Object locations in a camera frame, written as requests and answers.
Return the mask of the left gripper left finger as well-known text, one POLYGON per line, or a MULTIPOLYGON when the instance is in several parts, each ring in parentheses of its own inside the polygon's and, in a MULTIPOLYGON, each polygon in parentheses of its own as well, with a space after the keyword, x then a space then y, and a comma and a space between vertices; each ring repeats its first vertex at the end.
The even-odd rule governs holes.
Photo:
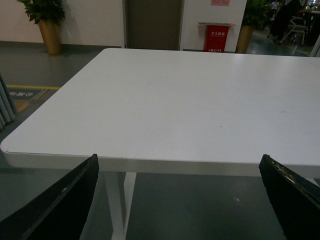
POLYGON ((0 222, 2 240, 78 240, 99 175, 93 154, 43 193, 0 222))

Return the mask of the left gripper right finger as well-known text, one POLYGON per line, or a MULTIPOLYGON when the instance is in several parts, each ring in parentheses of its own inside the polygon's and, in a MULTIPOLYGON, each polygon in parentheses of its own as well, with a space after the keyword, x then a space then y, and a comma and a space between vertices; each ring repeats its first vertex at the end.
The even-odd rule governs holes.
POLYGON ((259 171, 288 240, 320 238, 320 187, 264 154, 259 171))

